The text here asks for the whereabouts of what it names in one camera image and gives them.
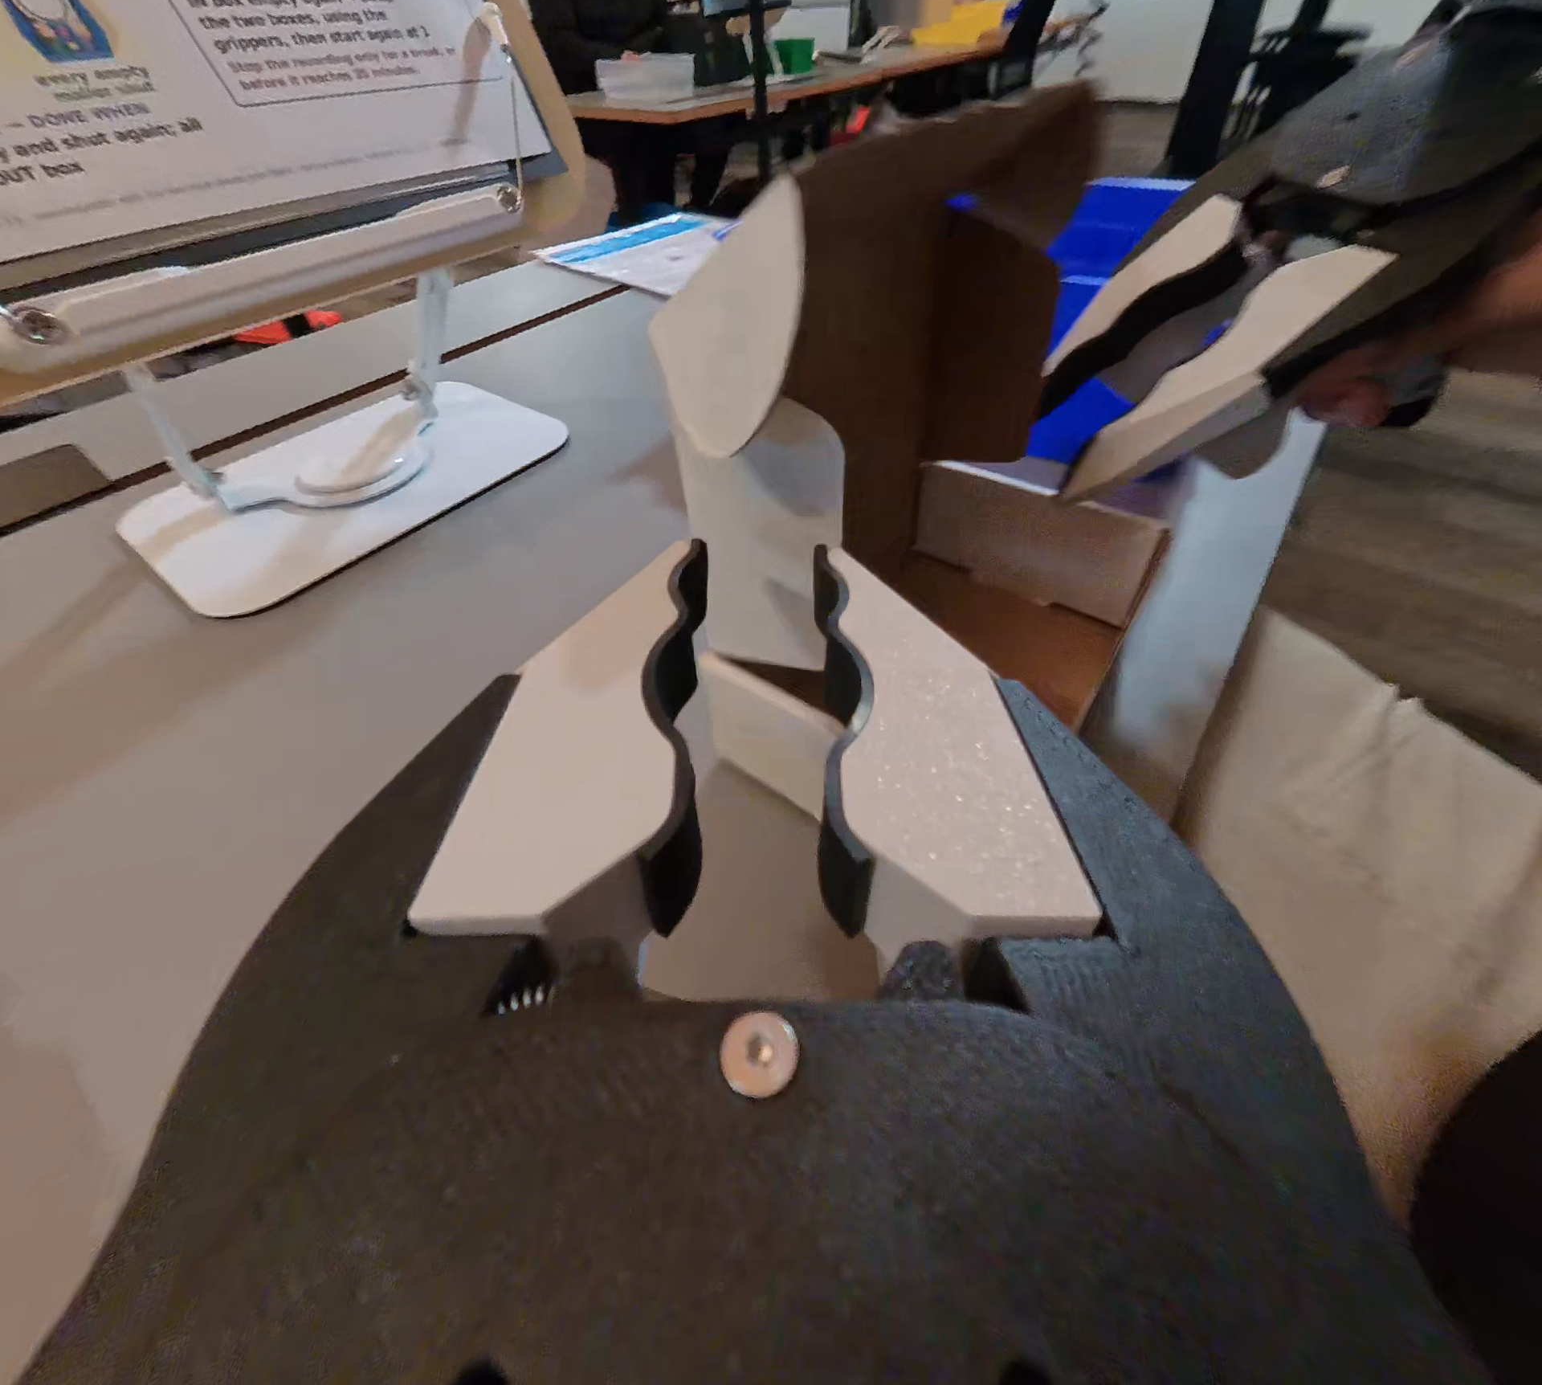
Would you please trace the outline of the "person's right hand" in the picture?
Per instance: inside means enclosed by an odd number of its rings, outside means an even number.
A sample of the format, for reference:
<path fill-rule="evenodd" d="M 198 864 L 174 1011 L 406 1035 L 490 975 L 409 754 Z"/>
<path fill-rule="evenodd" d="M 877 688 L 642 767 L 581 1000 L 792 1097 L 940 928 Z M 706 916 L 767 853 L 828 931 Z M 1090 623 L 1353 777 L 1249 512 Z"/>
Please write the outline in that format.
<path fill-rule="evenodd" d="M 1295 396 L 1308 419 L 1340 429 L 1401 425 L 1398 384 L 1431 361 L 1444 373 L 1472 370 L 1540 380 L 1540 221 L 1516 238 L 1484 282 L 1435 315 L 1338 355 Z"/>

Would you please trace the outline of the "printed instruction sheet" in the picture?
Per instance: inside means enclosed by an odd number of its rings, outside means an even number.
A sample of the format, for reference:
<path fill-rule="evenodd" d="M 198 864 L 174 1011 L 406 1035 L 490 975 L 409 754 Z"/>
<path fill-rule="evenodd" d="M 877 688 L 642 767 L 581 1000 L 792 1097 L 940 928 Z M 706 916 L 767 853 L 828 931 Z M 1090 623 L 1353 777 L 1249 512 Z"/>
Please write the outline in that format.
<path fill-rule="evenodd" d="M 2 266 L 561 171 L 516 0 L 2 0 Z"/>

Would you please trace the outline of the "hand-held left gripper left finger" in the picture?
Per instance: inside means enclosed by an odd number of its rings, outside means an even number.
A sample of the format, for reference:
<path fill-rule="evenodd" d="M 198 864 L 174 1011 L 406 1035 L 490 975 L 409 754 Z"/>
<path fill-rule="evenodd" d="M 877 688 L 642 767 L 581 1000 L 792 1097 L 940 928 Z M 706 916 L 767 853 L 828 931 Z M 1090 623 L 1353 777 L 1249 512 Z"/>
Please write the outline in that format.
<path fill-rule="evenodd" d="M 677 542 L 516 674 L 413 895 L 422 936 L 648 939 L 701 884 L 678 731 L 700 673 L 709 549 Z"/>

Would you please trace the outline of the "clear plastic container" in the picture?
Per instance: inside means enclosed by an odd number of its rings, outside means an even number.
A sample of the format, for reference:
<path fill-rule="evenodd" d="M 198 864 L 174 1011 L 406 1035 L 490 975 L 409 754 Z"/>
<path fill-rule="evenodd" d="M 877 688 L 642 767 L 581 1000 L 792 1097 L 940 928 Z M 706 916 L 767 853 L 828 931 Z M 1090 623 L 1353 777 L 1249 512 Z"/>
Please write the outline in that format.
<path fill-rule="evenodd" d="M 697 89 L 695 57 L 687 51 L 645 51 L 599 60 L 595 88 L 608 103 L 687 101 Z"/>

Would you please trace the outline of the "person's black sweater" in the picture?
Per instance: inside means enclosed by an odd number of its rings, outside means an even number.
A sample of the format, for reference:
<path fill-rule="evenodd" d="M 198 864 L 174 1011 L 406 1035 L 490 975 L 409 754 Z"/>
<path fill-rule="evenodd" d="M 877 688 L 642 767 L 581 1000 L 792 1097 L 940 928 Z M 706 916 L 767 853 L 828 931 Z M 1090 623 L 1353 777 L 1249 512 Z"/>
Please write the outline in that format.
<path fill-rule="evenodd" d="M 1540 1037 L 1492 1065 L 1416 1181 L 1411 1246 L 1497 1382 L 1540 1380 Z"/>

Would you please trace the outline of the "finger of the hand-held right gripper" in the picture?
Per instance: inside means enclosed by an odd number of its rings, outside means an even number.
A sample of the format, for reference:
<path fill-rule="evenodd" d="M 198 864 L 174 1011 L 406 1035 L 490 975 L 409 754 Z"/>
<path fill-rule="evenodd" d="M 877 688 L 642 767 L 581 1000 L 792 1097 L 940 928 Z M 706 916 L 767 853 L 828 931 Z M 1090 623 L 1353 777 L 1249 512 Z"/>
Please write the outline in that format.
<path fill-rule="evenodd" d="M 1320 326 L 1397 261 L 1350 246 L 1274 269 L 1212 346 L 1090 438 L 1059 485 L 1060 498 L 1102 497 L 1262 420 L 1277 403 L 1270 373 L 1322 341 Z"/>
<path fill-rule="evenodd" d="M 1100 382 L 1138 405 L 1202 353 L 1205 337 L 1240 305 L 1249 261 L 1246 198 L 1183 201 L 1105 279 L 1042 365 L 1038 419 Z"/>

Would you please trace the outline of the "white cardboard mailer box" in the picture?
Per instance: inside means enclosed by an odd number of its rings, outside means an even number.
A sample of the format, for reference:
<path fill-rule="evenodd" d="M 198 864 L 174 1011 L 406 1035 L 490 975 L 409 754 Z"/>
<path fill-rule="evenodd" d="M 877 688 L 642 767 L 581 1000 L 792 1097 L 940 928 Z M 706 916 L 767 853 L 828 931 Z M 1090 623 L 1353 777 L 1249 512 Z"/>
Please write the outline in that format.
<path fill-rule="evenodd" d="M 1322 429 L 1102 504 L 1030 458 L 1098 153 L 1083 86 L 974 106 L 776 179 L 650 323 L 709 647 L 813 706 L 813 549 L 844 546 L 1177 817 Z"/>

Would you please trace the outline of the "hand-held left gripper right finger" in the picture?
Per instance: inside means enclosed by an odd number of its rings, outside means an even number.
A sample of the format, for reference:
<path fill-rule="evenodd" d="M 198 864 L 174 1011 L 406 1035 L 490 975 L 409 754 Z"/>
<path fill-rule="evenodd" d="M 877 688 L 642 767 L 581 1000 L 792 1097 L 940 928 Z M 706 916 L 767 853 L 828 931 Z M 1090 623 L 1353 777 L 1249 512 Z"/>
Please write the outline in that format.
<path fill-rule="evenodd" d="M 1090 938 L 1104 909 L 995 674 L 844 549 L 813 554 L 818 889 L 877 950 Z"/>

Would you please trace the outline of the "blue white paper leaflet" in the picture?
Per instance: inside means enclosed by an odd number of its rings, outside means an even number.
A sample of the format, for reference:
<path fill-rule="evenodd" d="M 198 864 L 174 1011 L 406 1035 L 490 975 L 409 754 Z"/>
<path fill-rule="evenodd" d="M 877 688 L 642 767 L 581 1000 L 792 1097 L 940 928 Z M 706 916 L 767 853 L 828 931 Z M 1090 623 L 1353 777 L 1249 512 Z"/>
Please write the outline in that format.
<path fill-rule="evenodd" d="M 668 298 L 684 289 L 735 229 L 735 219 L 665 213 L 632 228 L 545 248 L 537 259 L 613 287 Z"/>

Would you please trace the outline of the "wooden background table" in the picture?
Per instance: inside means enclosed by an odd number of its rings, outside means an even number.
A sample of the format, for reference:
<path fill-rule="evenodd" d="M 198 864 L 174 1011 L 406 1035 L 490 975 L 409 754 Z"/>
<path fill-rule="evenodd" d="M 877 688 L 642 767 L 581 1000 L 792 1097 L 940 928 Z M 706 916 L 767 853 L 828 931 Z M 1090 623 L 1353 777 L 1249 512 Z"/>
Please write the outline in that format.
<path fill-rule="evenodd" d="M 1017 44 L 1019 29 L 1005 27 L 974 44 L 893 44 L 858 63 L 839 63 L 828 51 L 805 77 L 768 81 L 764 116 L 750 81 L 678 99 L 611 99 L 591 89 L 569 96 L 569 107 L 595 160 L 691 160 L 691 211 L 735 219 L 763 187 L 757 174 L 728 179 L 735 149 L 750 145 L 773 174 L 778 161 L 805 161 L 831 143 L 877 135 L 884 103 L 900 120 L 926 120 L 1012 96 L 1031 86 L 1042 53 L 1078 44 L 1087 22 L 1087 13 L 1053 18 L 1031 48 Z"/>

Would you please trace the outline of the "grey desk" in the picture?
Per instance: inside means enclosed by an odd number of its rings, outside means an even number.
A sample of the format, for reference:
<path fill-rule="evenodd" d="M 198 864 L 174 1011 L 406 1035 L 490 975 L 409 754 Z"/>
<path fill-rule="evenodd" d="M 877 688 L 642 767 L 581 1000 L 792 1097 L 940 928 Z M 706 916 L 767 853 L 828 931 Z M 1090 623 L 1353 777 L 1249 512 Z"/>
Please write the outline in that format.
<path fill-rule="evenodd" d="M 569 445 L 291 602 L 189 611 L 118 536 L 2 540 L 2 1380 L 119 1217 L 204 1018 L 321 849 L 487 684 L 674 540 L 660 307 L 525 266 L 449 375 Z"/>

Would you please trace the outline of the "white document stand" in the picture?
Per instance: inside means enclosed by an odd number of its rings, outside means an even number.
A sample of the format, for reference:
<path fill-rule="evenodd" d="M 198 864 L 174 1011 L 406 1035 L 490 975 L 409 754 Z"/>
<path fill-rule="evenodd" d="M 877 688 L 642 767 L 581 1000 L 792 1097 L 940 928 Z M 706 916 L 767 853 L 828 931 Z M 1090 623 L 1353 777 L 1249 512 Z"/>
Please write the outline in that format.
<path fill-rule="evenodd" d="M 510 99 L 510 179 L 439 190 L 430 201 L 276 248 L 198 267 L 156 267 L 2 304 L 2 378 L 28 401 L 119 370 L 160 438 L 170 488 L 123 510 L 118 537 L 194 614 L 224 620 L 276 608 L 406 537 L 569 443 L 566 425 L 484 388 L 440 380 L 449 350 L 452 267 L 510 248 L 537 206 L 528 177 L 521 57 L 541 57 L 510 0 L 484 2 L 465 24 L 465 57 L 493 59 Z M 300 315 L 328 294 L 357 294 L 413 277 L 413 340 L 401 388 L 212 467 L 194 456 L 168 411 L 153 359 Z"/>

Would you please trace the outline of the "blue plastic bin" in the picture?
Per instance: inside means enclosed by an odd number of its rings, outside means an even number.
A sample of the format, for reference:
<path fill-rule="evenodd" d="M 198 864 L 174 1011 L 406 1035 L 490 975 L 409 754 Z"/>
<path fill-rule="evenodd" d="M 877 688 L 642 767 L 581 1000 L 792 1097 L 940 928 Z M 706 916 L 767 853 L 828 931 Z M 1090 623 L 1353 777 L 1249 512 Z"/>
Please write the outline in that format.
<path fill-rule="evenodd" d="M 1050 243 L 1050 259 L 1059 269 L 1053 343 L 1071 333 L 1094 294 L 1187 187 L 1187 179 L 1090 181 L 1067 228 Z M 1050 473 L 1071 465 L 1094 434 L 1132 409 L 1136 394 L 1147 391 L 1147 378 L 1140 373 L 1140 365 L 1127 365 L 1114 378 L 1085 380 L 1059 409 L 1035 422 L 1030 441 L 1012 464 L 1038 460 Z"/>

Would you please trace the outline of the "yellow plastic bin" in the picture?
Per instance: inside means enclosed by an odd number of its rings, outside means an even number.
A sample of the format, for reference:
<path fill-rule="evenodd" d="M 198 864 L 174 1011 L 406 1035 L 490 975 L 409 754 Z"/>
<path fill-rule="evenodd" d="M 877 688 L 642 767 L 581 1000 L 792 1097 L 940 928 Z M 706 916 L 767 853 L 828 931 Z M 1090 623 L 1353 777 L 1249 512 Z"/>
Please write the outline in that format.
<path fill-rule="evenodd" d="M 918 48 L 1000 48 L 1017 12 L 1017 0 L 956 2 L 935 20 L 912 27 Z"/>

